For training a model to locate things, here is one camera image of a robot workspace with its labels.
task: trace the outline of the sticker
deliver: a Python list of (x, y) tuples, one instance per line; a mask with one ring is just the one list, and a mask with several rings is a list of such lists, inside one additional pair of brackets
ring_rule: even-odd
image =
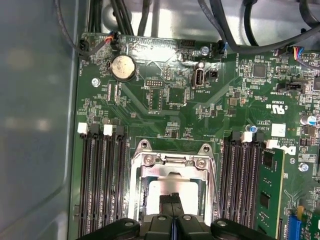
[(271, 136), (272, 137), (284, 138), (286, 136), (286, 125), (285, 124), (272, 123)]

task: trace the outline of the metal socket frame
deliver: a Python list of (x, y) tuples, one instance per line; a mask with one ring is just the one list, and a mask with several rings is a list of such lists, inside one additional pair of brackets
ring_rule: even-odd
[(204, 223), (210, 226), (215, 216), (218, 218), (221, 216), (215, 172), (213, 151), (207, 143), (201, 146), (197, 154), (181, 154), (153, 151), (147, 139), (141, 140), (131, 159), (128, 218), (135, 220), (139, 218), (142, 178), (163, 179), (174, 173), (180, 174), (184, 179), (205, 182)]

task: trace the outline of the blue connector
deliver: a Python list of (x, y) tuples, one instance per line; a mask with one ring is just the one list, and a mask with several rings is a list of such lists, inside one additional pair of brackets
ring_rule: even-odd
[(301, 221), (298, 220), (297, 216), (289, 216), (288, 221), (288, 236), (287, 240), (299, 240), (301, 233)]

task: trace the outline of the logo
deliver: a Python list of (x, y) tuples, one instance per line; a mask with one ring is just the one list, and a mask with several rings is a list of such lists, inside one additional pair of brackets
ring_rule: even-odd
[(296, 155), (296, 151), (297, 151), (297, 147), (295, 147), (295, 146), (279, 146), (278, 145), (278, 146), (276, 146), (276, 148), (277, 149), (282, 149), (284, 151), (284, 154), (289, 154), (291, 156), (295, 156)]
[(279, 104), (272, 104), (272, 105), (271, 104), (267, 104), (265, 106), (265, 108), (272, 109), (272, 113), (273, 114), (280, 114), (280, 115), (284, 115), (286, 110), (288, 110), (288, 106), (287, 105), (283, 106), (283, 105), (279, 105)]

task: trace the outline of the gray metal panel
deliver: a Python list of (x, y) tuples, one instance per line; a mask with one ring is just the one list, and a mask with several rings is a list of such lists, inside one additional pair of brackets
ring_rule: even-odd
[[(62, 2), (72, 34), (78, 4)], [(0, 31), (0, 239), (63, 240), (74, 114), (72, 50), (50, 0), (1, 2)]]
[[(146, 36), (159, 38), (194, 39), (216, 41), (220, 39), (218, 32), (209, 23), (199, 7), (198, 0), (151, 0), (150, 13), (145, 31)], [(225, 14), (238, 44), (249, 45), (244, 26), (244, 7), (242, 0), (222, 0)], [(125, 0), (132, 15), (132, 27), (135, 34), (141, 19), (143, 0)], [(110, 0), (103, 0), (102, 29), (108, 33), (117, 26), (110, 10)], [(320, 6), (310, 4), (312, 13), (320, 19)], [(309, 29), (299, 12), (297, 0), (259, 0), (252, 8), (252, 32), (258, 44), (267, 45), (291, 38), (301, 33), (301, 29)], [(308, 49), (320, 49), (319, 36), (310, 37), (299, 46)]]

